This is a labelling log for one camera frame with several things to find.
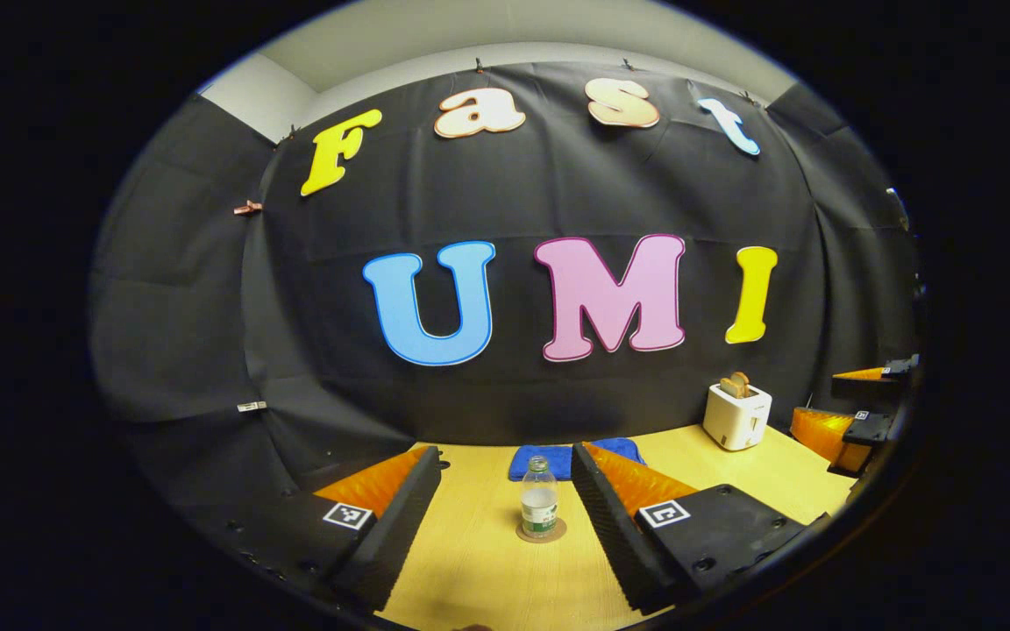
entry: letter u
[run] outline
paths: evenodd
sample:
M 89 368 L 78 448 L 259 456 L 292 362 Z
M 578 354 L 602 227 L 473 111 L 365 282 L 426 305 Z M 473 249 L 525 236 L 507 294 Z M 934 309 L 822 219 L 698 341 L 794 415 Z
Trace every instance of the letter u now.
M 438 265 L 454 276 L 460 326 L 451 335 L 423 330 L 415 298 L 415 276 L 423 260 L 414 254 L 382 255 L 365 265 L 365 280 L 373 285 L 376 312 L 389 348 L 421 366 L 449 366 L 480 354 L 493 334 L 486 264 L 496 255 L 488 241 L 462 241 L 438 250 Z

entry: blue towel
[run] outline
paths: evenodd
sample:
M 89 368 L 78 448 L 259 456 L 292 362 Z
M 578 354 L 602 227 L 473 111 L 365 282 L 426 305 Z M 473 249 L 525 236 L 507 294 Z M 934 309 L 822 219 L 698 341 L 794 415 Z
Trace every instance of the blue towel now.
M 594 441 L 596 447 L 614 451 L 615 454 L 625 455 L 626 458 L 634 462 L 645 463 L 641 459 L 641 454 L 637 452 L 637 443 L 628 438 L 606 438 Z M 556 476 L 556 480 L 572 480 L 572 448 L 552 446 L 536 446 L 536 444 L 525 444 L 516 450 L 513 455 L 513 463 L 508 466 L 508 479 L 512 481 L 521 480 L 525 471 L 528 471 L 528 458 L 533 455 L 543 455 L 548 458 L 548 469 Z

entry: wooden table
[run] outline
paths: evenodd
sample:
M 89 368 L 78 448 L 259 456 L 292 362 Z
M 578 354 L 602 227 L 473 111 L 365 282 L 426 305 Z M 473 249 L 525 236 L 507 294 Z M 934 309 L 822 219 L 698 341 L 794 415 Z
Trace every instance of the wooden table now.
M 773 428 L 758 446 L 734 452 L 698 424 L 630 438 L 649 467 L 697 489 L 733 484 L 802 524 L 834 515 L 853 483 L 829 475 L 826 460 Z M 451 466 L 377 615 L 422 630 L 484 624 L 494 631 L 609 631 L 648 618 L 626 604 L 572 482 L 559 485 L 567 533 L 527 543 L 515 533 L 521 485 L 508 479 L 517 447 L 436 446 Z

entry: plastic bottle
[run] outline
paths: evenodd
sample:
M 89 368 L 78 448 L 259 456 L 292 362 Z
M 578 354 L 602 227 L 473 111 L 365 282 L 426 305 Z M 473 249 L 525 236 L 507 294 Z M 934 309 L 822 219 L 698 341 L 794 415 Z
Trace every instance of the plastic bottle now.
M 548 458 L 533 455 L 528 458 L 528 472 L 521 480 L 521 525 L 524 534 L 543 538 L 556 530 L 556 509 L 559 495 L 556 476 L 548 470 Z

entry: letter m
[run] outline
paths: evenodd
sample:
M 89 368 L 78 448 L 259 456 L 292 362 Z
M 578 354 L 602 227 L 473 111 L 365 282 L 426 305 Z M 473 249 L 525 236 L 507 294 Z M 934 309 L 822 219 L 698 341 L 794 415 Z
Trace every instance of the letter m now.
M 551 362 L 572 362 L 590 355 L 594 344 L 582 334 L 584 315 L 607 352 L 621 346 L 635 311 L 637 331 L 629 336 L 634 350 L 663 350 L 685 341 L 679 326 L 677 265 L 685 241 L 674 235 L 648 235 L 637 241 L 621 283 L 610 275 L 590 240 L 570 236 L 536 246 L 535 258 L 552 277 L 552 341 L 544 344 Z

